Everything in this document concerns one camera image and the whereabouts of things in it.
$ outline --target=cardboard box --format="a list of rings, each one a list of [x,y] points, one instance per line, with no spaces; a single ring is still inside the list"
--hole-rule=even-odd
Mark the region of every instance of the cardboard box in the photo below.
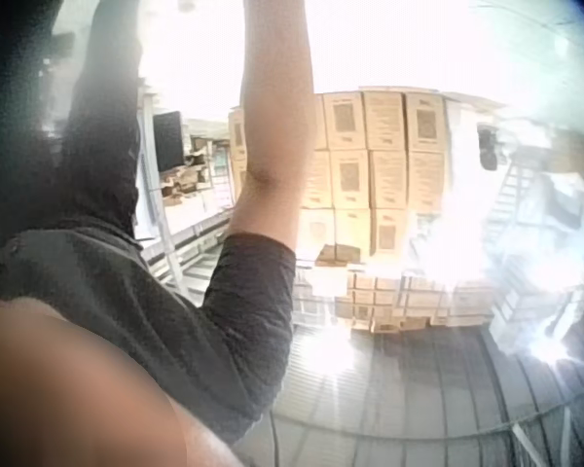
[[[324,101],[322,95],[314,96],[315,101],[315,149],[327,149],[327,124],[324,121]]]
[[[446,294],[450,306],[454,308],[489,308],[495,299],[494,290],[480,292],[463,292],[456,290]]]
[[[230,113],[230,151],[232,161],[246,161],[246,140],[244,139],[244,111],[240,108]]]
[[[346,295],[344,295],[342,297],[336,297],[335,301],[336,301],[336,303],[352,304],[353,299],[354,299],[353,291],[348,290]]]
[[[364,274],[363,272],[358,272],[354,275],[354,288],[363,290],[374,290],[377,283],[377,278]]]
[[[437,308],[407,308],[407,318],[432,318],[437,313]]]
[[[448,322],[447,316],[431,316],[430,318],[430,325],[431,326],[445,326]]]
[[[409,207],[422,214],[441,212],[445,158],[437,153],[409,153]]]
[[[355,305],[353,309],[354,319],[360,321],[369,321],[372,319],[374,309],[370,305]]]
[[[400,288],[400,281],[397,279],[384,279],[377,277],[377,290],[395,291]]]
[[[314,261],[324,245],[335,244],[333,209],[301,209],[297,256]]]
[[[445,319],[446,326],[449,328],[481,326],[491,321],[489,316],[448,316]]]
[[[246,159],[232,160],[232,174],[234,176],[234,197],[237,202],[246,180]]]
[[[400,332],[401,320],[372,320],[370,332],[373,334],[398,334]]]
[[[337,209],[370,207],[370,180],[367,151],[331,153],[333,204]]]
[[[374,209],[407,207],[407,153],[370,153],[370,205]]]
[[[425,277],[411,277],[407,286],[411,290],[435,291],[441,292],[443,286],[439,282],[426,279]]]
[[[375,305],[374,307],[374,319],[387,320],[393,317],[392,306],[387,305]]]
[[[405,122],[400,92],[366,91],[363,103],[368,149],[404,151]]]
[[[376,305],[394,305],[396,299],[395,292],[375,292],[374,303]]]
[[[302,205],[310,209],[330,209],[333,207],[331,161],[328,151],[315,151],[313,153]]]
[[[428,324],[428,318],[407,318],[402,322],[402,331],[417,331],[424,329]]]
[[[441,95],[408,93],[407,126],[409,151],[444,153],[446,117]]]
[[[373,305],[374,292],[370,292],[369,290],[355,290],[354,302],[356,305]]]
[[[405,210],[375,209],[372,211],[372,257],[398,261],[407,240],[409,215]]]
[[[405,292],[400,294],[398,305],[420,308],[437,308],[441,303],[440,292]]]
[[[353,319],[352,320],[352,329],[356,329],[358,331],[370,331],[372,327],[372,320],[371,319]]]
[[[372,324],[374,309],[371,305],[355,305],[353,307],[354,325],[353,329],[369,331]]]
[[[358,251],[359,261],[363,262],[370,256],[370,209],[346,209],[335,211],[336,256],[341,258],[340,245],[352,247]]]
[[[353,318],[337,318],[336,322],[337,322],[338,326],[342,326],[343,328],[350,330],[350,329],[352,329],[352,325],[354,324],[354,319]]]
[[[323,94],[328,146],[331,150],[365,149],[366,128],[361,92]]]
[[[338,318],[352,319],[352,304],[338,304],[335,303],[335,315]]]

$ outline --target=stacked cardboard boxes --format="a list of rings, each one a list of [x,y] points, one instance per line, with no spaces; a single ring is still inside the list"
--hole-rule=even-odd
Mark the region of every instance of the stacked cardboard boxes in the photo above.
[[[400,262],[408,211],[441,210],[446,161],[442,98],[382,90],[335,92],[317,95],[315,112],[317,135],[303,198],[308,213],[301,216],[300,257],[315,259],[317,243],[329,241],[337,245],[335,259],[342,263],[371,258]],[[230,115],[230,134],[239,195],[246,173],[241,109]]]
[[[409,206],[441,212],[446,178],[446,118],[440,95],[408,93]]]

